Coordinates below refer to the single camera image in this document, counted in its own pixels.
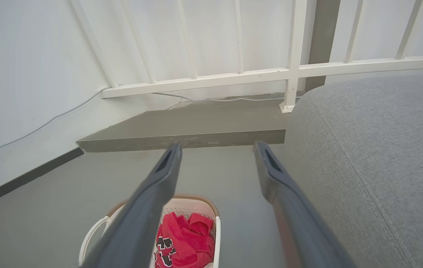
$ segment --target white plastic basket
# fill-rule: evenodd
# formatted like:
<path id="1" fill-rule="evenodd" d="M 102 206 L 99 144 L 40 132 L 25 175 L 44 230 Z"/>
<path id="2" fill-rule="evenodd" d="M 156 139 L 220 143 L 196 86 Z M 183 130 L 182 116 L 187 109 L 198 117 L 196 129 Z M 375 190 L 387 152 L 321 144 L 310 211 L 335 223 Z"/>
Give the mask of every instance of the white plastic basket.
<path id="1" fill-rule="evenodd" d="M 120 202 L 113 209 L 111 209 L 108 214 L 96 222 L 89 232 L 86 234 L 84 241 L 82 241 L 81 249 L 79 251 L 79 266 L 84 262 L 86 256 L 86 250 L 89 245 L 89 242 L 94 235 L 94 233 L 99 229 L 102 224 L 106 224 L 104 228 L 104 233 L 106 229 L 111 225 L 111 222 L 118 216 L 121 212 L 123 206 L 127 203 L 128 200 Z M 160 216 L 160 224 L 162 224 L 162 219 L 165 215 L 175 212 L 178 216 L 184 215 L 186 218 L 189 218 L 192 213 L 198 213 L 204 217 L 207 217 L 213 220 L 213 228 L 210 232 L 211 237 L 215 240 L 215 255 L 213 256 L 213 268 L 218 268 L 218 263 L 220 260 L 220 237 L 221 237 L 221 223 L 220 215 L 216 206 L 210 200 L 205 197 L 200 197 L 198 195 L 175 195 L 167 204 L 163 206 L 162 215 Z M 153 258 L 150 263 L 150 267 L 154 267 Z"/>

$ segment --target basket handle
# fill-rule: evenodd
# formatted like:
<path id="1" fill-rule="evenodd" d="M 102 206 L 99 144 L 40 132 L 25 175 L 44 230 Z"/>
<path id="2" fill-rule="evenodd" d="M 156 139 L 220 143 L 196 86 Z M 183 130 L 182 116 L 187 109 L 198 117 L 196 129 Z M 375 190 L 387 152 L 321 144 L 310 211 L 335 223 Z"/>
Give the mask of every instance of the basket handle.
<path id="1" fill-rule="evenodd" d="M 91 229 L 89 229 L 89 232 L 86 234 L 86 237 L 82 241 L 81 250 L 79 251 L 79 266 L 82 265 L 84 262 L 84 259 L 86 258 L 86 250 L 88 249 L 89 242 L 92 238 L 92 235 L 97 231 L 97 229 L 103 224 L 106 223 L 106 228 L 109 225 L 111 221 L 111 218 L 108 216 L 103 217 L 98 222 L 96 222 Z"/>

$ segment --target red clothing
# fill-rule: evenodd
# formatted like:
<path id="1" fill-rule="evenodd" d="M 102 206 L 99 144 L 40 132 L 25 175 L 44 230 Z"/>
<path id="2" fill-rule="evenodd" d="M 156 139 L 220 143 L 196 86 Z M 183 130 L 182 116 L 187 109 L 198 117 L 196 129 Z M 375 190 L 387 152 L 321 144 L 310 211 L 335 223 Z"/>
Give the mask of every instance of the red clothing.
<path id="1" fill-rule="evenodd" d="M 190 219 L 174 212 L 163 217 L 157 233 L 156 268 L 203 268 L 213 261 L 213 221 L 197 213 Z"/>

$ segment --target gray cable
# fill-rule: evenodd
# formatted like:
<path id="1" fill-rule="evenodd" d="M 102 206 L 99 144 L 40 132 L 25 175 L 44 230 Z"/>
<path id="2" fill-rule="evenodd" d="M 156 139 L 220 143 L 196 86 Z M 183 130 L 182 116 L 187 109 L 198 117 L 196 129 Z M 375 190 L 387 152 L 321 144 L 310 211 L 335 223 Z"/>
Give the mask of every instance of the gray cable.
<path id="1" fill-rule="evenodd" d="M 28 137 L 28 136 L 30 136 L 30 135 L 32 135 L 32 134 L 34 134 L 36 131 L 38 131 L 38 130 L 42 129 L 43 127 L 46 127 L 46 125 L 47 125 L 47 124 L 49 124 L 49 123 L 53 122 L 53 120 L 54 120 L 54 119 L 56 119 L 56 118 L 58 118 L 58 117 L 62 117 L 63 115 L 68 114 L 68 113 L 70 113 L 70 112 L 74 111 L 75 109 L 77 109 L 77 108 L 81 107 L 82 105 L 85 105 L 85 104 L 86 104 L 86 103 L 88 103 L 90 100 L 92 100 L 94 97 L 96 97 L 97 95 L 99 95 L 99 93 L 101 93 L 102 91 L 104 91 L 104 90 L 106 90 L 106 89 L 108 89 L 108 88 L 103 88 L 103 89 L 101 89 L 101 90 L 97 91 L 94 95 L 92 95 L 92 97 L 88 98 L 85 102 L 82 102 L 80 105 L 78 105 L 78 106 L 76 106 L 76 107 L 74 107 L 74 108 L 72 108 L 72 109 L 70 109 L 70 110 L 67 110 L 66 112 L 63 112 L 63 113 L 62 113 L 62 114 L 60 114 L 60 115 L 57 115 L 57 116 L 53 117 L 51 120 L 49 120 L 48 122 L 46 122 L 46 124 L 43 124 L 41 127 L 38 127 L 38 128 L 37 128 L 37 129 L 35 129 L 33 132 L 30 132 L 29 134 L 26 134 L 26 135 L 22 136 L 21 138 L 15 139 L 14 141 L 9 142 L 9 143 L 7 143 L 7 144 L 3 144 L 2 146 L 0 146 L 0 149 L 1 149 L 1 148 L 3 148 L 3 147 L 5 147 L 5 146 L 8 146 L 8 145 L 10 145 L 10 144 L 12 144 L 12 143 L 15 143 L 15 142 L 17 142 L 17 141 L 19 141 L 19 140 L 22 140 L 22 139 L 24 139 L 24 138 L 26 138 L 26 137 Z M 191 101 L 191 102 L 205 102 L 205 101 L 214 101 L 214 102 L 232 102 L 232 101 L 237 101 L 237 100 L 246 100 L 246 101 L 252 101 L 252 102 L 259 102 L 259 101 L 282 100 L 282 99 L 284 99 L 284 98 L 274 98 L 274 99 L 258 99 L 258 100 L 254 100 L 254 99 L 247 99 L 247 98 L 237 98 L 237 99 L 231 99 L 231 100 L 217 100 L 217 99 L 193 100 L 193 99 L 190 99 L 190 98 L 187 98 L 187 97 L 183 97 L 183 96 L 179 96 L 179 95 L 173 95 L 173 94 L 167 94 L 167 93 L 152 93 L 152 94 L 165 95 L 165 96 L 171 96 L 171 97 L 183 98 L 183 99 L 189 100 L 189 101 Z"/>
<path id="2" fill-rule="evenodd" d="M 28 136 L 30 136 L 31 134 L 33 134 L 33 133 L 35 133 L 36 131 L 38 131 L 38 130 L 42 129 L 43 127 L 45 127 L 47 124 L 51 123 L 54 119 L 56 119 L 56 118 L 58 118 L 58 117 L 62 117 L 63 115 L 68 114 L 69 112 L 72 112 L 72 111 L 74 111 L 75 109 L 77 109 L 77 108 L 81 107 L 82 105 L 85 105 L 85 104 L 86 104 L 86 103 L 88 103 L 90 100 L 92 100 L 95 96 L 99 95 L 99 93 L 101 93 L 102 91 L 104 91 L 104 90 L 106 90 L 106 89 L 108 89 L 108 88 L 103 88 L 103 89 L 101 89 L 101 90 L 97 91 L 97 93 L 95 93 L 94 95 L 92 95 L 92 97 L 88 98 L 85 102 L 81 103 L 80 105 L 78 105 L 78 106 L 76 106 L 76 107 L 74 107 L 74 108 L 72 108 L 72 109 L 68 110 L 67 112 L 63 112 L 62 114 L 60 114 L 60 115 L 57 115 L 57 116 L 53 117 L 53 119 L 49 120 L 46 124 L 43 124 L 41 127 L 38 127 L 38 128 L 37 128 L 37 129 L 35 129 L 33 132 L 30 132 L 29 134 L 26 134 L 26 135 L 22 136 L 21 138 L 15 139 L 15 140 L 14 140 L 14 141 L 12 141 L 12 142 L 9 142 L 9 143 L 7 143 L 7 144 L 4 144 L 4 145 L 0 146 L 0 149 L 1 149 L 1 148 L 3 148 L 3 147 L 5 147 L 5 146 L 8 146 L 8 145 L 10 145 L 10 144 L 12 144 L 12 143 L 15 143 L 15 142 L 17 142 L 17 141 L 19 141 L 19 140 L 22 140 L 22 139 L 24 139 L 24 138 L 26 138 L 26 137 L 28 137 Z"/>

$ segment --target gray sofa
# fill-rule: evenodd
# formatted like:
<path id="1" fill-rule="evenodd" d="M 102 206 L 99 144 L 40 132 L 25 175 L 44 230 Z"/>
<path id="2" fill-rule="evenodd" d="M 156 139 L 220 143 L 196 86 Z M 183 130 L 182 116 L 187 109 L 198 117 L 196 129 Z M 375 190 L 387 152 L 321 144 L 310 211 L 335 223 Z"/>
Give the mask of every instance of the gray sofa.
<path id="1" fill-rule="evenodd" d="M 423 75 L 311 90 L 285 144 L 288 172 L 358 267 L 423 267 Z"/>

